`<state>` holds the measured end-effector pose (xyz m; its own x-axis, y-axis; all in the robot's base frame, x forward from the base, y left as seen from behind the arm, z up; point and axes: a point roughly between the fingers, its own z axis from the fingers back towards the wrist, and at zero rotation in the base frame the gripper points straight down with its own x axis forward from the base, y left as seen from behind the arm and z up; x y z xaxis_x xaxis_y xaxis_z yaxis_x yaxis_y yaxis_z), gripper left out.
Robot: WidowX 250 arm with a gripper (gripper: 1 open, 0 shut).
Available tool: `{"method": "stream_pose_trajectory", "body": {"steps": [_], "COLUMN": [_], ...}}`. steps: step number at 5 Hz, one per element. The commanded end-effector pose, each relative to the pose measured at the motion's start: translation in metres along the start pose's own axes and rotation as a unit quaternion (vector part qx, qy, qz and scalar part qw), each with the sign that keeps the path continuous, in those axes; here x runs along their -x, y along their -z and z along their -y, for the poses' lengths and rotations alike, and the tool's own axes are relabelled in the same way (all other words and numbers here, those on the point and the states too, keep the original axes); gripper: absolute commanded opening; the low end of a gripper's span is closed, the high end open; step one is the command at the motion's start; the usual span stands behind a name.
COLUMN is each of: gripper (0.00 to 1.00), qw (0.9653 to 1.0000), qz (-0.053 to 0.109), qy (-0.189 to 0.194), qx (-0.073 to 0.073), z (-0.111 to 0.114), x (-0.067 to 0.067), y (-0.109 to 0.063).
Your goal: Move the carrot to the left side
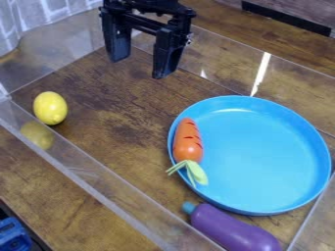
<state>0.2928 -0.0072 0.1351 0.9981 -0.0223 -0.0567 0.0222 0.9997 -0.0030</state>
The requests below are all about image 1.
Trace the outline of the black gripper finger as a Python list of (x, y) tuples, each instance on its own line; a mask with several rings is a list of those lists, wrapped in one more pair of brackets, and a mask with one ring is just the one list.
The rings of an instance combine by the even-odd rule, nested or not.
[(156, 34), (152, 77), (162, 79), (176, 71), (190, 33), (163, 27)]
[(102, 31), (110, 60), (116, 63), (131, 54), (131, 31), (123, 17), (102, 16)]

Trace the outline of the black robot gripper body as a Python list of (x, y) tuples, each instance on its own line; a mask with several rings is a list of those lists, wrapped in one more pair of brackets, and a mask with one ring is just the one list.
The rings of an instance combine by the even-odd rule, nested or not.
[[(143, 14), (156, 14), (159, 17), (171, 15), (167, 24), (162, 24)], [(178, 0), (103, 0), (100, 6), (102, 30), (104, 34), (131, 30), (132, 28), (156, 34), (159, 29), (171, 26), (183, 34), (190, 34), (191, 20), (196, 13), (178, 3)]]

